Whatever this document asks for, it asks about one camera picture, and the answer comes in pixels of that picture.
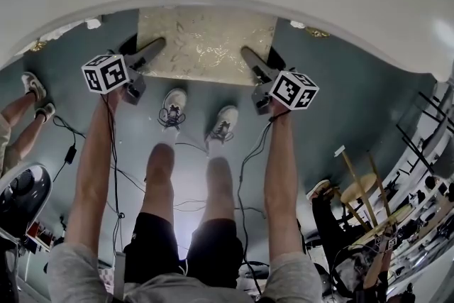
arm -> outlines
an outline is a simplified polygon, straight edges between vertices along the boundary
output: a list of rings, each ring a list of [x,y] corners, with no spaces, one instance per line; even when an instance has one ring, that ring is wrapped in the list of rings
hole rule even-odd
[[[111,92],[107,97],[115,114],[121,94]],[[111,135],[109,111],[102,99],[92,116],[77,169],[76,194],[68,221],[66,243],[82,244],[98,256],[102,216],[109,191]]]
[[[287,109],[274,101],[276,116]],[[298,177],[293,151],[290,114],[272,125],[270,154],[265,173],[265,209],[270,234],[270,261],[285,253],[302,252],[297,223]]]
[[[121,93],[108,96],[115,113]],[[99,100],[77,170],[65,242],[49,259],[49,295],[54,303],[106,303],[110,297],[98,273],[98,243],[109,190],[111,135],[109,111]]]
[[[276,116],[287,109],[274,101]],[[270,276],[263,297],[276,303],[319,302],[321,279],[303,254],[297,223],[298,178],[290,115],[272,125],[265,173],[265,208],[270,235]]]
[[[377,256],[367,271],[366,278],[362,284],[364,289],[369,289],[374,287],[377,284],[378,275],[381,272],[387,272],[389,269],[389,263],[391,262],[392,250],[386,250],[388,246],[388,241],[392,235],[392,226],[389,225],[383,235],[382,241],[380,242],[380,249]]]

wooden chair leg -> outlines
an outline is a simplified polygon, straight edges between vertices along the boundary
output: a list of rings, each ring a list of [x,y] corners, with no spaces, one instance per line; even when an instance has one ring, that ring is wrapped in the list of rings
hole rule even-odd
[[[386,198],[386,193],[384,192],[382,178],[380,178],[380,175],[378,174],[378,169],[377,169],[377,166],[375,165],[374,158],[372,158],[372,154],[370,154],[370,152],[367,152],[367,154],[369,155],[369,161],[370,161],[370,165],[372,166],[372,170],[374,171],[375,175],[377,176],[377,184],[378,184],[378,188],[380,188],[380,193],[382,195],[384,208],[386,209],[386,215],[388,217],[390,217],[391,209],[389,208],[388,200]]]
[[[334,190],[334,194],[339,198],[341,199],[341,193],[335,188]],[[364,227],[364,229],[366,230],[366,232],[369,232],[370,231],[370,228],[368,225],[366,225],[366,223],[361,219],[361,216],[358,215],[358,213],[355,211],[355,209],[353,207],[351,207],[351,205],[347,202],[344,204],[345,207],[347,207],[347,210],[360,222],[361,226]]]
[[[345,163],[347,163],[348,169],[350,170],[351,175],[353,176],[353,179],[355,180],[356,184],[358,185],[358,188],[360,189],[361,192],[361,199],[365,203],[367,207],[367,211],[369,212],[370,219],[372,220],[372,223],[374,224],[374,227],[378,225],[377,219],[375,218],[374,211],[372,210],[372,206],[370,205],[369,199],[366,196],[366,192],[364,188],[362,188],[362,184],[358,177],[356,177],[355,171],[353,170],[352,163],[350,161],[350,158],[348,157],[347,153],[343,150],[342,151],[342,156],[343,159],[345,160]]]

gray floor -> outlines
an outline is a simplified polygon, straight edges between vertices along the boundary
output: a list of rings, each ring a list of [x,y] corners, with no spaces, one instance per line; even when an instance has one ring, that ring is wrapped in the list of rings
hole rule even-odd
[[[80,26],[50,42],[38,53],[25,57],[0,72],[0,90],[3,94],[0,106],[7,105],[23,93],[20,75],[23,70],[35,72],[47,86],[49,95],[57,107],[57,114],[74,128],[85,132],[88,128],[97,95],[87,91],[80,66],[107,48],[113,48],[136,32],[137,12],[127,11],[106,16],[105,23],[96,30],[88,31]],[[371,150],[383,177],[391,170],[404,150],[395,123],[400,119],[417,91],[431,93],[433,78],[415,75],[394,68],[362,50],[335,37],[315,39],[305,31],[292,28],[288,21],[279,21],[273,41],[277,52],[288,67],[308,74],[320,92],[307,111],[294,112],[294,138],[299,169],[301,195],[322,177],[332,179],[345,188],[350,183],[342,160],[334,159],[333,152],[344,144],[358,173],[369,171],[365,151]],[[122,104],[117,117],[118,166],[143,183],[148,154],[159,140],[161,127],[156,121],[162,98],[173,87],[184,87],[189,95],[182,126],[181,141],[201,145],[206,127],[217,111],[228,103],[238,106],[240,119],[234,131],[235,138],[226,145],[228,158],[238,186],[242,159],[255,142],[259,131],[267,121],[266,116],[256,116],[250,100],[252,89],[208,82],[183,82],[173,79],[149,78],[147,92],[138,106]],[[13,131],[13,138],[32,119],[29,111],[21,125]],[[82,139],[77,140],[78,151]],[[45,164],[51,175],[60,169],[67,149],[72,144],[72,134],[51,123],[29,155],[29,160]],[[203,153],[178,146],[173,182],[175,203],[189,198],[206,196],[204,173],[206,157]],[[74,194],[75,175],[79,153],[72,165],[58,177],[50,200],[41,216],[51,226],[57,226],[58,216],[67,214]],[[267,153],[259,155],[247,165],[242,191],[246,206],[263,208],[263,177]],[[143,193],[120,176],[118,192],[120,210],[126,214],[123,222],[123,244],[131,238],[135,216],[140,209]],[[113,203],[113,189],[109,193]],[[196,209],[200,204],[185,204],[185,210]],[[202,211],[176,211],[175,229],[184,254],[196,228]],[[266,220],[255,211],[247,211],[247,227],[250,237],[250,259],[267,261]],[[101,233],[100,258],[112,259],[111,235],[116,216],[106,209]],[[311,220],[310,210],[307,221]],[[301,221],[305,231],[314,228],[313,222]],[[28,281],[34,288],[47,295],[42,264],[46,257],[32,264]]]

foot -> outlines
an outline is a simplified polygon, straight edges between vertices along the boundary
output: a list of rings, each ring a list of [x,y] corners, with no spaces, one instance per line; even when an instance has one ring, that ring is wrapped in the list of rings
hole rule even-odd
[[[158,121],[164,128],[176,128],[186,120],[183,114],[186,106],[187,95],[182,89],[173,89],[167,94],[162,103]]]
[[[43,100],[48,94],[40,80],[31,72],[22,74],[22,83],[26,88],[26,94],[29,92],[34,93],[37,102]]]
[[[40,107],[39,109],[36,109],[35,119],[38,115],[44,115],[44,122],[46,122],[50,120],[50,118],[52,118],[53,114],[55,114],[55,106],[54,104],[49,103],[43,107]]]
[[[332,189],[331,183],[329,180],[321,180],[315,185],[313,189],[306,194],[307,199],[311,202],[314,198],[323,196],[325,193]]]
[[[209,148],[209,142],[213,140],[221,141],[223,144],[233,138],[233,128],[238,120],[238,109],[234,106],[226,106],[218,113],[218,120],[213,129],[205,139],[206,147]]]

gray sleeve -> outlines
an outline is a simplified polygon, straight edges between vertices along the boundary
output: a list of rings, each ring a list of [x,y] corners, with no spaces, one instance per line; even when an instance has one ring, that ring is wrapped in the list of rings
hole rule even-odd
[[[48,282],[52,303],[112,300],[99,277],[97,257],[81,244],[62,243],[50,251]]]
[[[321,278],[302,252],[278,256],[271,262],[263,297],[277,303],[321,302]]]

